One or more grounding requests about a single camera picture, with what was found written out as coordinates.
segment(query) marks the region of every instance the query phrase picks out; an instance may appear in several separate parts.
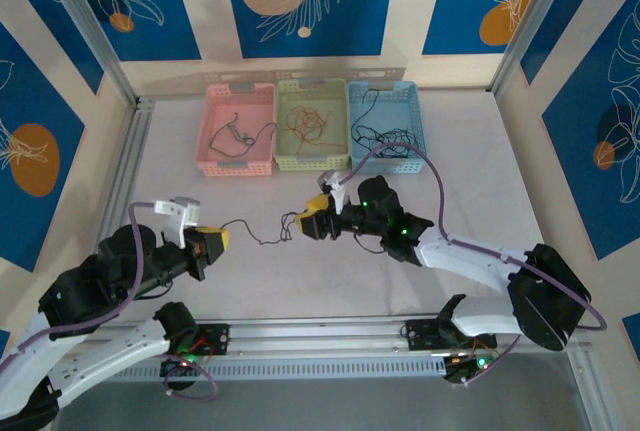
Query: orange circle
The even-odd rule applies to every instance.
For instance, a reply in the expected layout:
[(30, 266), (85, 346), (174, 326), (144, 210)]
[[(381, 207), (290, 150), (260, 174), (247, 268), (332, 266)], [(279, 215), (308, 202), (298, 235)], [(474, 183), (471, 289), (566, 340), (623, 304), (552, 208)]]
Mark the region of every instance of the orange circle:
[(515, 12), (515, 24), (520, 23), (524, 11), (531, 0), (508, 0), (489, 11), (480, 24), (480, 39), (489, 46), (508, 44), (513, 37), (516, 26), (511, 21), (512, 10)]
[(607, 141), (599, 142), (593, 150), (593, 162), (598, 168), (609, 169), (616, 160), (616, 150), (613, 144)]
[(113, 13), (109, 16), (109, 23), (121, 33), (130, 33), (133, 31), (133, 20), (122, 13)]
[[(60, 171), (60, 152), (56, 138), (44, 126), (39, 124), (23, 124), (13, 133), (13, 138), (36, 150), (42, 146), (46, 148), (38, 152), (39, 159), (34, 159), (22, 153), (11, 159), (11, 174), (16, 184), (25, 193), (36, 198), (49, 194), (58, 180)], [(9, 143), (10, 148), (20, 152), (19, 144)]]

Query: red wire bundle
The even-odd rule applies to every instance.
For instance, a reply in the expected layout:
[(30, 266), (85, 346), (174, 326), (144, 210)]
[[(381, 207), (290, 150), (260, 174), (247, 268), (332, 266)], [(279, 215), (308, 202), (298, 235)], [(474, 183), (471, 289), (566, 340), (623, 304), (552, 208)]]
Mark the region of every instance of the red wire bundle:
[(339, 146), (346, 151), (348, 148), (344, 144), (319, 142), (324, 134), (324, 129), (331, 117), (331, 111), (327, 113), (326, 119), (320, 116), (317, 109), (307, 108), (305, 106), (296, 106), (292, 108), (287, 116), (287, 129), (300, 139), (300, 145), (295, 154), (299, 154), (302, 146), (311, 144), (313, 146)]

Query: basket handle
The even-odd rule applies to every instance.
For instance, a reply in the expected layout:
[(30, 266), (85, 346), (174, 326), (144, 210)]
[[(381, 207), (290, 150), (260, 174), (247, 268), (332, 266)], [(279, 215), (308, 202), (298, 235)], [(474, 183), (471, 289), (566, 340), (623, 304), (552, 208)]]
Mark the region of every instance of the basket handle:
[(229, 92), (231, 94), (255, 93), (256, 85), (254, 83), (229, 83)]
[(378, 91), (394, 91), (396, 89), (395, 81), (369, 81), (367, 82), (367, 90), (377, 89)]
[(407, 160), (404, 158), (373, 158), (376, 164), (389, 164), (391, 166), (403, 166)]
[(326, 84), (327, 80), (322, 78), (302, 78), (298, 80), (300, 89), (324, 88)]
[(246, 161), (218, 161), (219, 168), (248, 168)]
[(298, 156), (298, 161), (301, 163), (315, 163), (318, 161), (326, 161), (329, 156)]

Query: black cable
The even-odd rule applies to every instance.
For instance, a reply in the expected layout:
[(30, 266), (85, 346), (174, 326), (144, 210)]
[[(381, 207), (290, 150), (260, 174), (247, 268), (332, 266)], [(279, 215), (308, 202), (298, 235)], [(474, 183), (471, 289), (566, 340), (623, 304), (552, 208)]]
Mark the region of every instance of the black cable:
[(358, 243), (358, 244), (360, 245), (360, 247), (361, 247), (362, 249), (364, 249), (365, 251), (367, 251), (368, 253), (371, 253), (371, 254), (384, 254), (384, 253), (386, 253), (386, 251), (385, 251), (384, 249), (381, 249), (380, 251), (374, 251), (374, 250), (372, 250), (372, 249), (366, 248), (366, 247), (365, 247), (365, 246), (360, 242), (360, 240), (358, 239), (358, 235), (357, 235), (356, 233), (353, 233), (353, 239), (355, 239), (355, 240), (356, 240), (356, 243)]
[[(371, 103), (371, 106), (369, 107), (369, 109), (367, 109), (367, 111), (365, 111), (365, 113), (362, 116), (360, 116), (358, 119), (356, 119), (351, 125), (351, 139), (353, 139), (353, 141), (355, 141), (356, 144), (358, 144), (359, 146), (362, 146), (367, 151), (371, 151), (373, 148), (381, 144), (398, 143), (398, 142), (420, 147), (418, 143), (418, 138), (416, 137), (415, 134), (410, 132), (408, 129), (393, 128), (384, 133), (380, 133), (379, 131), (377, 131), (376, 129), (370, 126), (358, 124), (362, 119), (364, 119), (371, 112), (371, 110), (373, 110), (376, 103), (378, 102), (378, 97), (380, 96), (380, 90), (375, 88), (369, 88), (362, 95), (362, 104), (364, 104), (364, 100), (370, 91), (376, 91), (378, 94), (376, 94), (376, 97)], [(415, 157), (415, 153), (411, 151), (409, 148), (406, 148), (403, 146), (389, 146), (384, 149), (381, 149), (380, 151), (375, 153), (373, 156), (375, 158), (383, 158), (383, 159), (396, 159), (396, 158), (407, 159), (410, 157)]]
[[(238, 131), (238, 128), (235, 125), (235, 122), (238, 121), (238, 113), (234, 113), (234, 114), (235, 114), (235, 117), (231, 121), (229, 121), (227, 124), (222, 126), (215, 133), (213, 133), (213, 137), (211, 138), (211, 141), (209, 142), (209, 149), (211, 149), (212, 151), (216, 151), (217, 153), (220, 153), (223, 156), (226, 156), (227, 158), (241, 158), (242, 156), (247, 154), (249, 152), (249, 150), (251, 148), (253, 148), (253, 146), (258, 142), (258, 139), (260, 139), (260, 135), (262, 134), (262, 131), (267, 129), (269, 126), (273, 126), (273, 131), (271, 131), (271, 135), (273, 135), (273, 132), (276, 130), (276, 128), (275, 128), (276, 123), (267, 123), (260, 129), (260, 131), (258, 131), (258, 134), (256, 134), (255, 138), (252, 138), (247, 133), (240, 134), (240, 131)], [(222, 151), (221, 149), (216, 148), (213, 145), (213, 142), (218, 137), (218, 134), (220, 134), (220, 132), (225, 128), (229, 128), (229, 131), (231, 131), (231, 134), (233, 135), (233, 139), (235, 139), (239, 143), (244, 144), (247, 147), (247, 149), (245, 149), (243, 153), (240, 153), (240, 154), (228, 154), (228, 153), (225, 153), (224, 151)]]
[(167, 294), (169, 291), (171, 291), (171, 288), (173, 288), (173, 281), (169, 281), (166, 286), (167, 289), (165, 289), (163, 292), (159, 293), (159, 294), (152, 294), (151, 296), (147, 296), (147, 295), (143, 295), (140, 296), (139, 298), (136, 298), (136, 301), (145, 301), (145, 300), (149, 300), (149, 299), (158, 299), (161, 298), (162, 296), (164, 296), (165, 294)]
[(277, 241), (262, 241), (255, 234), (253, 234), (253, 231), (251, 231), (251, 228), (249, 227), (249, 223), (247, 223), (247, 221), (244, 219), (233, 219), (227, 223), (224, 223), (220, 227), (224, 229), (230, 224), (242, 223), (244, 224), (244, 227), (247, 228), (249, 236), (251, 236), (260, 246), (264, 246), (265, 244), (286, 243), (287, 241), (291, 241), (293, 239), (293, 236), (291, 234), (291, 225), (296, 222), (295, 217), (297, 215), (298, 213), (296, 213), (295, 211), (290, 211), (280, 217), (280, 239), (278, 239)]

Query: white cable clip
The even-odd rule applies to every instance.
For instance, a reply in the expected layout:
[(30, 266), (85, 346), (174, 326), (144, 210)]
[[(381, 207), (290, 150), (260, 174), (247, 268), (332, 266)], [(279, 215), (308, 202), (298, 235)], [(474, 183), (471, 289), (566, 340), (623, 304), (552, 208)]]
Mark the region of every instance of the white cable clip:
[(337, 214), (342, 213), (344, 205), (351, 202), (349, 195), (347, 194), (347, 188), (340, 184), (340, 181), (342, 181), (342, 176), (333, 169), (325, 171), (318, 178), (318, 185), (320, 187), (327, 185), (331, 188), (330, 192), (336, 205)]
[(500, 261), (502, 261), (504, 264), (509, 264), (509, 258), (511, 256), (506, 254), (506, 253), (504, 253), (504, 249), (503, 248), (499, 248), (498, 251), (500, 252)]
[(187, 226), (196, 226), (200, 215), (200, 201), (178, 196), (171, 201), (156, 201), (153, 212), (169, 216), (164, 223), (162, 233), (167, 242), (174, 243), (184, 249), (183, 230)]

